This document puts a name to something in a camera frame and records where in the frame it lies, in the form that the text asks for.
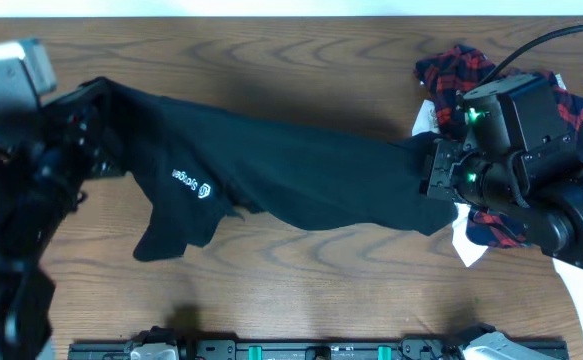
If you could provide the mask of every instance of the wooden table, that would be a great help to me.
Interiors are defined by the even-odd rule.
[[[105,75],[150,93],[380,139],[410,134],[425,97],[415,62],[457,43],[500,61],[583,18],[12,19],[0,40],[37,36],[60,86]],[[583,34],[515,62],[562,74],[583,95]],[[135,261],[151,205],[132,177],[91,182],[43,266],[59,358],[76,339],[153,325],[241,338],[394,338],[482,321],[556,336],[583,359],[575,309],[537,249],[491,251],[466,269],[447,228],[432,237],[373,225],[301,231],[268,214],[225,219],[204,249]]]

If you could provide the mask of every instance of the green connector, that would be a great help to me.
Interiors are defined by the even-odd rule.
[[[259,346],[249,346],[249,360],[262,360],[262,348]]]
[[[379,346],[378,347],[378,360],[391,360],[391,347],[390,346]]]

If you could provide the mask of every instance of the red plaid shirt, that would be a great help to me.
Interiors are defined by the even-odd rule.
[[[416,63],[415,75],[427,87],[435,103],[438,126],[444,136],[459,141],[464,139],[467,125],[464,111],[458,107],[459,95],[475,88],[494,68],[482,52],[463,45]],[[520,71],[513,69],[504,76],[518,73]],[[577,131],[583,122],[583,98],[560,88],[552,72],[539,74],[549,81],[560,116],[569,129]],[[520,223],[505,215],[479,211],[469,215],[467,237],[476,244],[492,247],[525,246],[526,240]]]

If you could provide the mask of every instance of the black shirt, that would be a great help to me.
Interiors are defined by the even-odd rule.
[[[109,83],[122,164],[153,204],[138,260],[204,246],[237,205],[305,230],[375,223],[431,235],[457,216],[418,193],[434,134],[387,144]]]

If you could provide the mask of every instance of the white logo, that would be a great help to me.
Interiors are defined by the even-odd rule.
[[[171,176],[180,180],[184,185],[190,187],[191,190],[198,190],[198,181],[192,177],[187,176],[185,171],[173,170]],[[211,195],[211,186],[209,186],[209,184],[202,184],[198,190],[198,198],[204,199],[209,195]]]
[[[191,190],[195,191],[198,188],[198,182],[194,178],[190,178],[187,176],[187,173],[184,171],[173,170],[171,176],[174,178],[182,181],[182,183],[191,188]]]
[[[209,184],[202,184],[200,190],[198,190],[198,198],[204,199],[209,195],[211,195],[211,186],[209,186]]]

